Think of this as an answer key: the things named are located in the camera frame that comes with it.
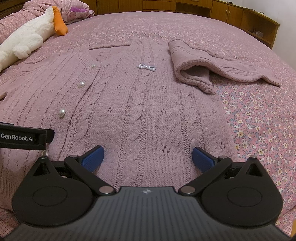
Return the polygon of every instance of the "gray ribbed panel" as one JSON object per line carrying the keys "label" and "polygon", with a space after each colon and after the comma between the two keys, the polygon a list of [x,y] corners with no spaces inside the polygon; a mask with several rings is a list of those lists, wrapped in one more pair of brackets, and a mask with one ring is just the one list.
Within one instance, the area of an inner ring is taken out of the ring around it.
{"label": "gray ribbed panel", "polygon": [[272,225],[237,229],[207,216],[192,197],[171,187],[122,187],[110,197],[100,197],[80,220],[58,228],[38,229],[21,224],[9,241],[288,241]]}

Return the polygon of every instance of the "pearl bow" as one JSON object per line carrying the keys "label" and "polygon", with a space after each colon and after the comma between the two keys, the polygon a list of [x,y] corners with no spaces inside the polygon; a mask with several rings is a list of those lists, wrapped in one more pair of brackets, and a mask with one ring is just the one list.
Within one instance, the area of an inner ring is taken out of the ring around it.
{"label": "pearl bow", "polygon": [[151,71],[156,71],[156,66],[154,65],[146,66],[145,64],[139,64],[137,67],[140,69],[149,69]]}

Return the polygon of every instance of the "orange plush foot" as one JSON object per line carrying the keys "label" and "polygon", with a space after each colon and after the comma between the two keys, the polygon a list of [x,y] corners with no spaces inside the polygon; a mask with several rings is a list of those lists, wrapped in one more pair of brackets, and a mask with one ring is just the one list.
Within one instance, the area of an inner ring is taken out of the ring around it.
{"label": "orange plush foot", "polygon": [[64,36],[66,33],[68,33],[68,28],[62,19],[58,7],[52,6],[52,9],[54,11],[54,30],[56,34]]}

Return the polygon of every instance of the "silver screw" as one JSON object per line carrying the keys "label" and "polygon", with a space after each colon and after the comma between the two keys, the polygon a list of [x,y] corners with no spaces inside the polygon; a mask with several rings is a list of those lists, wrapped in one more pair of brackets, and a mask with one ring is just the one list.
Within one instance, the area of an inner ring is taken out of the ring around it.
{"label": "silver screw", "polygon": [[110,186],[102,186],[99,188],[99,191],[104,194],[110,194],[114,191],[114,188]]}
{"label": "silver screw", "polygon": [[183,186],[181,187],[181,192],[186,194],[191,194],[195,192],[195,188],[192,186]]}

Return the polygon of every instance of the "white wall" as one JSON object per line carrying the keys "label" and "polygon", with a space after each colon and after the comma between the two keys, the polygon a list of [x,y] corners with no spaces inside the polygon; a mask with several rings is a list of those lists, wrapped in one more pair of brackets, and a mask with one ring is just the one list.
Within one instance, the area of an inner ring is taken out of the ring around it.
{"label": "white wall", "polygon": [[296,1],[295,0],[235,0],[242,7],[264,12],[280,24],[273,51],[296,70]]}

